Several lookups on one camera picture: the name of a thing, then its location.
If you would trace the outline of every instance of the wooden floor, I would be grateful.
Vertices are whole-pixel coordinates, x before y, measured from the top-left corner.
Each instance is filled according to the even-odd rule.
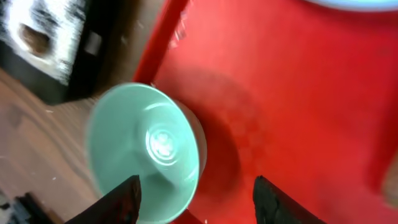
[[[107,88],[128,82],[163,0],[140,0],[127,8],[129,22],[111,67]],[[96,100],[47,106],[0,70],[0,189],[9,197],[33,192],[67,221],[98,196],[86,166],[84,132]]]

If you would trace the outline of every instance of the black and white object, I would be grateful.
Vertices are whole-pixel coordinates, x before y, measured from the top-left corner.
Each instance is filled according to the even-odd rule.
[[[0,0],[0,67],[47,104],[90,96],[121,3]]]

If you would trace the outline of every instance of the red plastic surface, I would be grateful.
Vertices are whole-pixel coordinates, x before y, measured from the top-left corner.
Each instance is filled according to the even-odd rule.
[[[200,0],[185,13],[186,38],[164,55],[154,39],[177,21],[161,20],[169,32],[156,29],[134,81],[154,80],[203,125],[197,220],[255,223],[264,175],[328,223],[398,222],[380,194],[398,146],[398,14],[300,0]]]

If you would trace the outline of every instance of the bowl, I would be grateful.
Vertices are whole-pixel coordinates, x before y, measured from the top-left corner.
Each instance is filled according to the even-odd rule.
[[[139,175],[138,223],[176,219],[191,202],[206,164],[205,134],[192,111],[140,83],[114,87],[98,101],[86,148],[101,195]]]
[[[398,9],[398,0],[308,0],[322,6],[347,11],[393,11]]]

